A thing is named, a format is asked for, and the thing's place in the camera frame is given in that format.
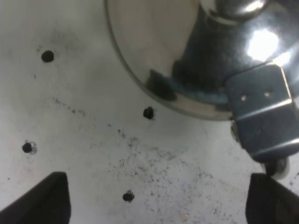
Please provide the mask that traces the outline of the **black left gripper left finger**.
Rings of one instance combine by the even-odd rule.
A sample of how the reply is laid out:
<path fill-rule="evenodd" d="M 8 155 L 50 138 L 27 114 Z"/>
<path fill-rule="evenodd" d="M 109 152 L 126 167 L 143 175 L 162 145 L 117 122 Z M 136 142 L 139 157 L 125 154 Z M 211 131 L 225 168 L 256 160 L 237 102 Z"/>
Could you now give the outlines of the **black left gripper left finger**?
<path fill-rule="evenodd" d="M 53 172 L 0 211 L 2 224 L 68 224 L 71 202 L 65 172 Z"/>

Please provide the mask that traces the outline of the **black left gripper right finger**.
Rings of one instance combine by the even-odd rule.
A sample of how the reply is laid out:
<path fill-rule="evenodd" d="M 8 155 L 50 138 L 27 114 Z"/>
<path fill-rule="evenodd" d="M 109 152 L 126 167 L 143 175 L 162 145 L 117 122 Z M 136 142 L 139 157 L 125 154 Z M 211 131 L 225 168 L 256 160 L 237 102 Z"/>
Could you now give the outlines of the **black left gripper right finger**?
<path fill-rule="evenodd" d="M 299 196 L 266 174 L 253 173 L 246 201 L 246 220 L 249 224 L 297 224 Z"/>

